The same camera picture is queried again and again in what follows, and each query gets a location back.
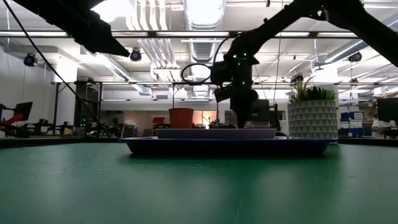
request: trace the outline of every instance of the black cable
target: black cable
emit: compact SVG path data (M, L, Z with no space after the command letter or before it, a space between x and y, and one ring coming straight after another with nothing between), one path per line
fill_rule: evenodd
M50 62L44 57L44 54L39 50L39 48L36 46L36 44L33 42L32 38L30 37L30 35L27 33L27 31L25 30L25 27L22 25L22 23L20 22L20 20L18 19L17 15L15 14L15 12L12 10L11 6L8 4L7 0L2 0L4 2L4 4L7 6L8 10L10 11L10 13L12 14L12 16L14 17L15 21L18 23L19 27L22 29L22 31L25 33L26 37L29 39L29 42L32 44L33 48L37 51L37 53L39 53L39 55L43 58L44 62L50 67L50 69L53 71L54 74L56 74L56 76L58 76L59 79L61 79L61 81L68 87L68 89L70 91L72 91L72 93L76 96L76 98L78 99L78 101L80 103L82 103L85 108L91 113L92 117L95 119L95 121L101 126L102 130L104 130L104 132L106 133L107 137L110 138L108 131L106 130L106 128L102 125L102 123L100 122L100 120L97 118L97 116L94 114L94 112L92 110L90 110L90 108L87 106L87 104L85 104L85 102L77 95L76 91L73 90L72 87L70 87L70 85L58 74L58 72L53 68L53 66L50 64Z
M204 63L192 63L192 64L190 64L190 65L185 66L185 67L182 69L182 71L181 71L181 79L184 80L184 82L186 82L186 83L188 83L188 84L191 84L191 85L202 84L202 83L206 82L207 80L209 80L210 75L209 75L209 77L207 77L207 78L205 78L204 80L201 80L201 81L199 81L199 82L192 82L192 81L186 80L186 79L184 78L184 75L183 75L184 72L186 71L187 68L192 67L192 66L194 66L194 65L201 65L201 66L204 66L204 67L206 67L206 68L208 68L208 69L211 70L210 66L208 66L208 65L206 65L206 64L204 64Z
M235 36L235 35L231 35L231 36L228 36L227 38L225 38L223 41L221 41L221 43L219 44L219 46L218 46L218 48L217 48L217 50L216 50L216 52L215 52L215 54L214 54L214 56L213 56L213 65L216 63L217 54L218 54L218 52L220 51L220 48L221 48L221 46L223 45L223 43L225 43L228 39L230 39L230 38L232 38L232 37L236 37L236 36ZM208 66L208 65L206 65L206 64L204 64L204 63L193 63L193 64L190 64L190 65L187 65L187 66L185 66L185 67L182 69L182 71L181 71L181 79L182 79L183 81L185 81L186 83L191 84L191 85L197 85L197 84L205 83L207 80L210 79L211 75L209 75L207 78L205 78L204 80L201 80L201 81L199 81L199 82L191 82L191 81L186 80L186 79L184 78L184 71L185 71L187 68L192 67L192 66L194 66L194 65L205 66L206 68L208 68L208 69L211 70L211 67Z

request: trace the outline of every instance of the circular loop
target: circular loop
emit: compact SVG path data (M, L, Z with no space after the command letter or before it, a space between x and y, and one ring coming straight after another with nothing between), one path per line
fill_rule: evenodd
M218 51L220 51L220 48L221 48L221 46L223 45L223 43L225 43L228 39L230 39L230 38L232 38L232 37L237 37L237 36L231 35L231 36L225 38L223 41L221 41L221 43L219 44L219 46L218 46L218 48L217 48L217 50L216 50L216 52L215 52L215 54L214 54L214 56L213 56L213 65L216 63L216 57L217 57ZM204 80L199 81L199 82L191 82L191 81L186 80L186 79L184 78L184 76L183 76L184 71L185 71L187 68L192 67L192 66L194 66L194 65L205 66L205 67L207 67L208 69L211 70L211 67L208 66L208 65L205 65L204 63L193 63L193 64L190 64L190 65L187 65L187 66L186 66L185 68L183 68L182 71L181 71L181 79L182 79L183 81L185 81L186 83L189 83L189 84L191 84L191 85L197 85L197 84L202 84L202 83L204 83L204 82L206 82L207 80L210 79L211 75L209 75L209 77L207 77L207 78L205 78Z
M207 77L207 78L205 78L205 79L202 80L202 81L199 81L199 82L192 82L192 81L186 80L186 79L184 78L184 72L185 72L185 70L186 70L187 68L189 68L189 67L194 66L194 65L201 65L201 66L204 66L204 67L206 67L206 68L208 68L208 69L211 70L210 66L208 66L208 65L206 65L206 64L204 64L204 63L192 63L192 64L190 64L190 65L185 66L185 68L182 69L182 71L181 71L181 78L182 78L182 80L184 80L184 82L189 83L189 84L192 84L192 85L202 84L202 83L206 82L207 80L209 80L210 76Z

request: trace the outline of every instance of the blue tray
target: blue tray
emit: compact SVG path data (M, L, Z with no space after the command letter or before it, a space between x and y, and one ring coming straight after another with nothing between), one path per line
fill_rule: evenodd
M124 138L134 155L142 156L266 156L322 155L337 139L276 137L275 139L157 139Z

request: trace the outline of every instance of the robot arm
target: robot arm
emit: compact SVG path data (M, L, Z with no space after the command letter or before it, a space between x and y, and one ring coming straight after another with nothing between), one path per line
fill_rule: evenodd
M398 67L398 45L395 44L398 35L369 15L359 0L294 0L270 20L264 19L262 26L235 38L224 61L211 68L211 82L220 87L215 91L216 100L231 99L238 128L244 127L257 100L257 93L251 89L251 67L259 63L254 55L265 42L301 17L328 21L350 30Z

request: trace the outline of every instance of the green table surface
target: green table surface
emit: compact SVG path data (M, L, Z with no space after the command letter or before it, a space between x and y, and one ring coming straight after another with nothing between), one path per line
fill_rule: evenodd
M143 159L125 144L0 149L0 223L398 223L398 148Z

